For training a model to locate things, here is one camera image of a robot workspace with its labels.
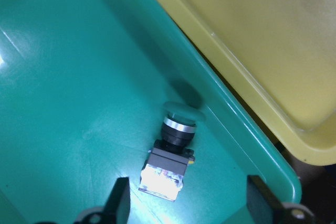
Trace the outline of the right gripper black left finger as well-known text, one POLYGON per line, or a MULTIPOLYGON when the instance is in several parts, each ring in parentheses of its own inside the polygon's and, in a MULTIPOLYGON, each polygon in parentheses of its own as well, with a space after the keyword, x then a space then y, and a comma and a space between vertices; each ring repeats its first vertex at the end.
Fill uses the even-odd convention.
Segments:
POLYGON ((120 177, 116 180, 103 208, 103 223, 128 223, 130 205, 129 178, 120 177))

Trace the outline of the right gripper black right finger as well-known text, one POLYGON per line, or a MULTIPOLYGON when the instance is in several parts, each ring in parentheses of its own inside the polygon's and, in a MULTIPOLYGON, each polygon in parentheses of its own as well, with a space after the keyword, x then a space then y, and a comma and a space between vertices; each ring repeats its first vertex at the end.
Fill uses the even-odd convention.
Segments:
POLYGON ((258 175, 247 176, 246 206, 254 223, 280 223, 284 206, 258 175))

